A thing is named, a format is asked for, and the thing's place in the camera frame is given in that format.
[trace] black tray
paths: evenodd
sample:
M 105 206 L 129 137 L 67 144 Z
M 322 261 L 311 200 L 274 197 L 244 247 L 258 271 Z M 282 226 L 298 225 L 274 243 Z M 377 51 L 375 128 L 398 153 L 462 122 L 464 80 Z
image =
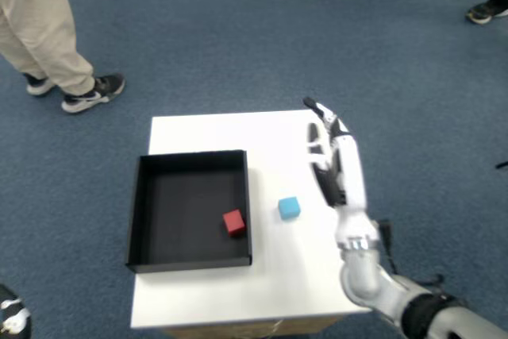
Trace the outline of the black tray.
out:
M 222 215 L 239 209 L 245 235 Z M 136 273 L 250 265 L 245 151 L 142 156 L 126 265 Z

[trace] blue carpet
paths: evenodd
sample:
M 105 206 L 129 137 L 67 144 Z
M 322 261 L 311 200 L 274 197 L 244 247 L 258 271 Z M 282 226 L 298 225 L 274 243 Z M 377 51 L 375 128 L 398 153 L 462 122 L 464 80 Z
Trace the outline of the blue carpet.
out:
M 0 280 L 37 339 L 132 331 L 123 266 L 133 174 L 154 115 L 291 110 L 307 94 L 356 134 L 373 218 L 409 276 L 508 329 L 508 21 L 483 0 L 71 0 L 80 52 L 125 93 L 79 116 L 0 61 Z M 372 316 L 312 338 L 395 338 Z

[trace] sneaker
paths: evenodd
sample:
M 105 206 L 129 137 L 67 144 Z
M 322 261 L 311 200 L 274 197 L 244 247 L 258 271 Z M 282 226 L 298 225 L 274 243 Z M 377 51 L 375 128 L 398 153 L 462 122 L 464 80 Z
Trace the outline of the sneaker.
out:
M 56 86 L 51 82 L 50 79 L 36 79 L 35 77 L 26 73 L 23 73 L 23 76 L 28 81 L 26 84 L 26 91 L 28 91 L 28 93 L 31 95 L 35 95 L 36 97 L 46 95 L 53 87 Z
M 503 16 L 508 16 L 508 9 L 506 7 L 497 6 L 492 0 L 478 4 L 466 13 L 467 19 L 481 25 L 488 23 L 493 17 Z
M 94 88 L 83 95 L 66 94 L 63 97 L 62 109 L 68 113 L 79 113 L 99 103 L 108 103 L 118 96 L 125 87 L 123 75 L 105 75 L 95 79 Z

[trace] robotic arm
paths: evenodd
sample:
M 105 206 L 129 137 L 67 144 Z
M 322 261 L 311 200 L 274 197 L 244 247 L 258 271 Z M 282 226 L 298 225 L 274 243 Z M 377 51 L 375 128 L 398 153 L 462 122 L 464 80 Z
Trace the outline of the robotic arm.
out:
M 1 339 L 29 339 L 32 322 L 29 311 L 11 290 L 0 284 Z
M 380 313 L 408 339 L 508 339 L 508 333 L 468 310 L 459 299 L 389 275 L 380 266 L 379 225 L 367 215 L 355 139 L 331 110 L 311 98 L 303 102 L 328 133 L 322 139 L 318 127 L 311 124 L 308 146 L 323 196 L 339 214 L 335 239 L 344 261 L 341 283 L 348 298 Z

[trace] red cube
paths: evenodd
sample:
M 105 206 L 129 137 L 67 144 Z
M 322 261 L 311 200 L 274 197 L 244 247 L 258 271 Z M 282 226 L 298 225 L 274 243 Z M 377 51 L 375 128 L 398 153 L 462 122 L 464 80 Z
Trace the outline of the red cube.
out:
M 238 236 L 245 232 L 245 223 L 244 219 L 241 218 L 240 210 L 232 210 L 227 214 L 223 214 L 222 218 L 224 219 L 230 237 Z

